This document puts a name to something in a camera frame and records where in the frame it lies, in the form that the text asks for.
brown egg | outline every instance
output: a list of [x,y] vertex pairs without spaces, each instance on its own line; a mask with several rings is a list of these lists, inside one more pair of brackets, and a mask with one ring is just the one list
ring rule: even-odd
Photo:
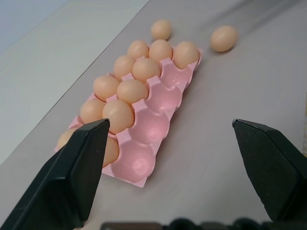
[[198,50],[192,42],[181,42],[174,50],[173,62],[179,69],[184,69],[188,64],[197,62],[199,59]]
[[149,58],[138,59],[132,68],[132,74],[136,80],[146,83],[146,80],[154,76],[160,76],[161,71],[157,63]]
[[127,54],[134,59],[145,57],[148,58],[149,48],[146,42],[142,40],[136,40],[131,43],[128,48]]
[[151,27],[151,34],[154,40],[166,40],[172,33],[171,23],[167,20],[158,20]]
[[83,123],[87,124],[102,119],[102,111],[105,104],[105,102],[102,102],[97,98],[85,102],[80,110],[80,117]]
[[116,141],[112,138],[107,138],[106,140],[106,150],[105,150],[105,158],[102,167],[106,167],[110,163],[116,161],[119,156],[119,146]]
[[148,98],[148,89],[139,80],[129,79],[119,84],[116,94],[119,99],[132,106],[133,103]]
[[224,52],[231,49],[237,41],[237,31],[229,25],[217,28],[210,38],[210,46],[216,52]]
[[106,103],[102,111],[102,117],[110,119],[110,131],[113,134],[132,127],[134,123],[134,115],[131,108],[122,100],[112,100]]
[[135,59],[129,55],[122,55],[114,63],[113,72],[117,80],[121,81],[121,77],[132,72],[132,66],[135,63]]
[[171,45],[165,40],[156,40],[152,43],[149,49],[149,58],[155,62],[170,58],[172,59],[173,50]]
[[57,148],[61,149],[64,145],[67,144],[67,142],[69,141],[69,139],[71,138],[72,134],[74,133],[74,131],[76,131],[76,128],[72,128],[67,130],[65,133],[63,133],[57,143]]
[[119,85],[119,81],[109,75],[103,75],[93,83],[93,92],[102,101],[106,101],[107,98],[113,96],[116,93],[116,89]]

